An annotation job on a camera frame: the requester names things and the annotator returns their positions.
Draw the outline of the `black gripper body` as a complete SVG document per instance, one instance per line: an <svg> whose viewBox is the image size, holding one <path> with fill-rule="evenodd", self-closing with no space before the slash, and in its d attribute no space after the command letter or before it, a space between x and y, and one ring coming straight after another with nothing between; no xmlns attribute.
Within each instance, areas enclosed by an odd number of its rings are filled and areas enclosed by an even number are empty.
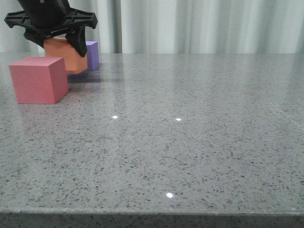
<svg viewBox="0 0 304 228"><path fill-rule="evenodd" d="M22 11L8 13L4 19L12 28L20 26L46 37L65 34L66 38L85 36L85 28L95 29L97 17L70 7L67 0L20 0Z"/></svg>

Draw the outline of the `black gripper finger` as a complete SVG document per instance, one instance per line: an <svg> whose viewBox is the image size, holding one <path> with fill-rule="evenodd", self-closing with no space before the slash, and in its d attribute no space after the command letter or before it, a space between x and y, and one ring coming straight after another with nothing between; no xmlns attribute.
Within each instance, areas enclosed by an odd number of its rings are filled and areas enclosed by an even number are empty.
<svg viewBox="0 0 304 228"><path fill-rule="evenodd" d="M81 57L87 54L85 27L71 28L65 36L67 42L79 53Z"/></svg>
<svg viewBox="0 0 304 228"><path fill-rule="evenodd" d="M44 48L44 40L51 38L51 32L26 29L24 32L24 38Z"/></svg>

